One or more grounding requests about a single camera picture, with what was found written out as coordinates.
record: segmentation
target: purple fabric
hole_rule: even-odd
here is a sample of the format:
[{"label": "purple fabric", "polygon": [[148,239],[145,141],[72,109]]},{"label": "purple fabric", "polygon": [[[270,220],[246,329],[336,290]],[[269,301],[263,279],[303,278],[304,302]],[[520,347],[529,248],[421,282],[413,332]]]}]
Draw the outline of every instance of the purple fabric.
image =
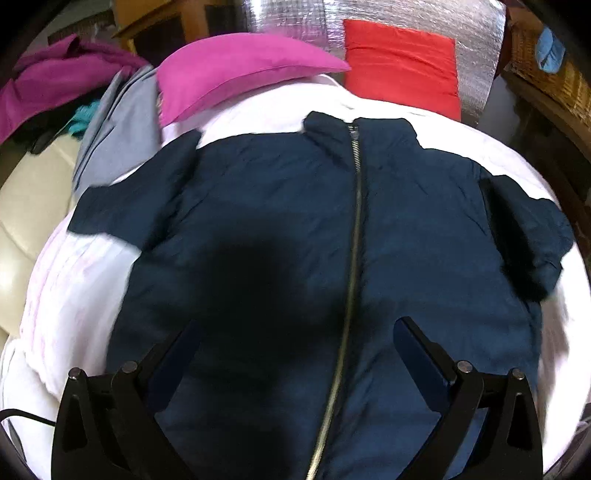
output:
[{"label": "purple fabric", "polygon": [[204,38],[177,50],[158,67],[160,125],[255,88],[347,70],[343,60],[293,38],[263,33]]},{"label": "purple fabric", "polygon": [[76,35],[20,58],[0,90],[0,143],[26,120],[108,85],[122,70],[130,76],[147,65],[141,57]]}]

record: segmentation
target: metal screw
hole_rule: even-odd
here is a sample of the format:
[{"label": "metal screw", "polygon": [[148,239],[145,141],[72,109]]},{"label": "metal screw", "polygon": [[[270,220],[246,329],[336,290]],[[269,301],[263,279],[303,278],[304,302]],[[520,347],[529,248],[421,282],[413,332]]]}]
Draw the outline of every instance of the metal screw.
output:
[{"label": "metal screw", "polygon": [[514,368],[513,370],[511,370],[511,374],[513,375],[513,377],[515,377],[517,380],[523,380],[525,378],[525,373],[523,373],[521,370],[519,370],[518,368]]},{"label": "metal screw", "polygon": [[71,368],[70,371],[68,372],[68,378],[70,380],[78,380],[81,373],[82,373],[82,370],[79,369],[78,367]]},{"label": "metal screw", "polygon": [[468,360],[460,360],[457,363],[457,369],[462,373],[469,374],[472,371],[473,366]]},{"label": "metal screw", "polygon": [[132,374],[133,372],[135,372],[138,369],[138,364],[136,362],[134,362],[133,360],[129,361],[129,362],[125,362],[123,364],[123,366],[121,367],[121,371],[124,374]]}]

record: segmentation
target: white bed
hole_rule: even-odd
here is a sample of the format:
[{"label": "white bed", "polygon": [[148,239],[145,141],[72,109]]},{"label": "white bed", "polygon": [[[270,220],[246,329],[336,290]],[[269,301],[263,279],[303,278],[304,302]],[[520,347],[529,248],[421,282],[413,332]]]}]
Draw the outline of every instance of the white bed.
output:
[{"label": "white bed", "polygon": [[[326,76],[285,82],[227,100],[182,124],[165,127],[164,143],[192,128],[203,131],[200,145],[243,133],[298,131],[310,111],[348,122],[357,117],[405,118],[423,147],[469,157],[492,174],[509,175],[529,196],[556,201],[541,176],[500,142],[435,113],[360,99]],[[104,369],[108,337],[139,251],[107,235],[73,245],[67,223],[66,218],[37,260],[21,338],[9,341],[5,348],[2,408],[24,408],[55,417],[71,367],[81,367],[90,375]],[[543,304],[537,404],[544,470],[570,443],[591,386],[591,349],[587,345],[591,339],[591,294],[576,245],[562,265],[556,292]],[[33,471],[48,479],[51,432],[28,420],[15,419],[13,425]]]}]

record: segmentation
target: silver insulation panel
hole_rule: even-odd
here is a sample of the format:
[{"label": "silver insulation panel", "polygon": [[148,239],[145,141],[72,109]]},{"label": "silver insulation panel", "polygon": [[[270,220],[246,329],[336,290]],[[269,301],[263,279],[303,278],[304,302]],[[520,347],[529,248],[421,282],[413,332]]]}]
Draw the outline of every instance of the silver insulation panel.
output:
[{"label": "silver insulation panel", "polygon": [[244,0],[249,31],[286,35],[345,56],[343,19],[376,21],[456,40],[462,121],[476,125],[505,31],[497,0]]}]

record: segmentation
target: jacket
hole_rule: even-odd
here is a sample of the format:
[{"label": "jacket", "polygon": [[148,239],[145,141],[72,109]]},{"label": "jacket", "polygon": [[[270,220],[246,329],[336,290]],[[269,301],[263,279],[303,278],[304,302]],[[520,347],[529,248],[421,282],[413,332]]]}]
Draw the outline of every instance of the jacket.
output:
[{"label": "jacket", "polygon": [[401,316],[452,358],[535,386],[539,302],[573,242],[554,203],[421,148],[402,119],[312,112],[300,133],[196,150],[199,136],[87,189],[69,226],[142,251],[110,370],[202,324],[157,416],[198,478],[396,478],[438,419],[393,346]]}]

